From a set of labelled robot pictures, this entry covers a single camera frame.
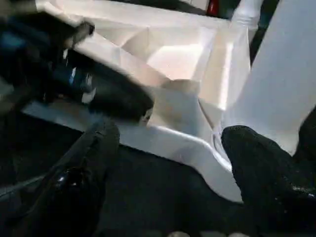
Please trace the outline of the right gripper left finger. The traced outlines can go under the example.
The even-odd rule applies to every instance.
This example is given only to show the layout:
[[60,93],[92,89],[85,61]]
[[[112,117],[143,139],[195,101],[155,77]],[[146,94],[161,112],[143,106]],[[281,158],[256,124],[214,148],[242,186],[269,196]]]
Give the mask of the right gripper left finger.
[[14,236],[93,236],[119,137],[112,120],[87,129],[44,176],[31,201],[15,213]]

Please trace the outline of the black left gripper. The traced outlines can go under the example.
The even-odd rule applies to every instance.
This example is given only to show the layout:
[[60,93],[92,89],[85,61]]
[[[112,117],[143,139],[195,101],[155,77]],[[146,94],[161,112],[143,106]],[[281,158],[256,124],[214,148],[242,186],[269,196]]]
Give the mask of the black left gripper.
[[89,104],[93,74],[76,63],[74,48],[94,30],[90,22],[72,25],[51,14],[1,19],[0,75],[14,87],[31,87],[43,101],[62,95]]

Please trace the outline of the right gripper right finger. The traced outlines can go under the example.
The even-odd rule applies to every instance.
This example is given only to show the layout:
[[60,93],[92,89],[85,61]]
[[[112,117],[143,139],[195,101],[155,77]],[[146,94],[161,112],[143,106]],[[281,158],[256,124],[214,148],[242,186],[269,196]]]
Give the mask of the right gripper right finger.
[[224,128],[221,142],[258,234],[316,234],[314,172],[301,167],[275,141],[247,126]]

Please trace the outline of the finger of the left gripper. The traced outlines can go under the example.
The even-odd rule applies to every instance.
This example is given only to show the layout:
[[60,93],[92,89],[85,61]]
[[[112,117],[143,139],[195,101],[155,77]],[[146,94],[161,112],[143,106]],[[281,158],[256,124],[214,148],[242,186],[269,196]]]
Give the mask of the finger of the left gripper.
[[108,117],[140,121],[154,106],[151,96],[125,74],[116,71],[95,75],[95,96],[89,110]]

